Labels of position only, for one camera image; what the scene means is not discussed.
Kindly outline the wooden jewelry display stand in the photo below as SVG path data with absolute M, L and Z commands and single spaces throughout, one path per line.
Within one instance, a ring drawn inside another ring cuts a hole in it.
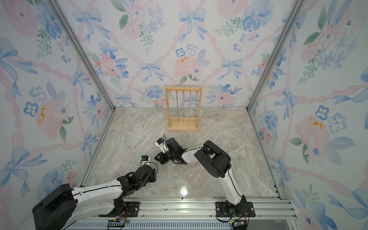
M 199 131 L 203 87 L 165 86 L 167 130 Z

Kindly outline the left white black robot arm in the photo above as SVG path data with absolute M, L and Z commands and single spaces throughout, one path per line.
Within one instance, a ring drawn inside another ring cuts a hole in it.
M 72 188 L 63 184 L 32 209 L 37 230 L 61 230 L 81 219 L 93 216 L 118 217 L 126 209 L 124 197 L 134 194 L 156 180 L 157 168 L 146 163 L 135 172 L 111 182 Z

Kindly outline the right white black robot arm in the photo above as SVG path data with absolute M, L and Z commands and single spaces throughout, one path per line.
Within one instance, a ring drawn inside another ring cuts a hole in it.
M 251 208 L 247 204 L 245 195 L 241 194 L 232 174 L 231 158 L 216 144 L 207 140 L 199 147 L 184 149 L 174 138 L 168 140 L 160 138 L 155 145 L 161 150 L 155 156 L 155 160 L 161 164 L 166 164 L 168 161 L 179 165 L 201 163 L 206 171 L 220 182 L 231 214 L 235 217 L 250 216 Z

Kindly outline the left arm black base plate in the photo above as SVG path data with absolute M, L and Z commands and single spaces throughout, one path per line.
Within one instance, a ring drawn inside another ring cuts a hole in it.
M 136 218 L 139 213 L 140 202 L 124 202 L 118 205 L 110 213 L 105 215 L 98 215 L 98 217 L 129 217 Z

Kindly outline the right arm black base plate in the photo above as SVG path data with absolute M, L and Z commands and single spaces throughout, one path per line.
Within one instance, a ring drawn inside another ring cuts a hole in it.
M 219 218 L 227 218 L 231 215 L 233 217 L 251 217 L 256 216 L 254 205 L 252 202 L 240 202 L 238 205 L 233 205 L 230 202 L 216 202 L 215 203 L 216 216 Z

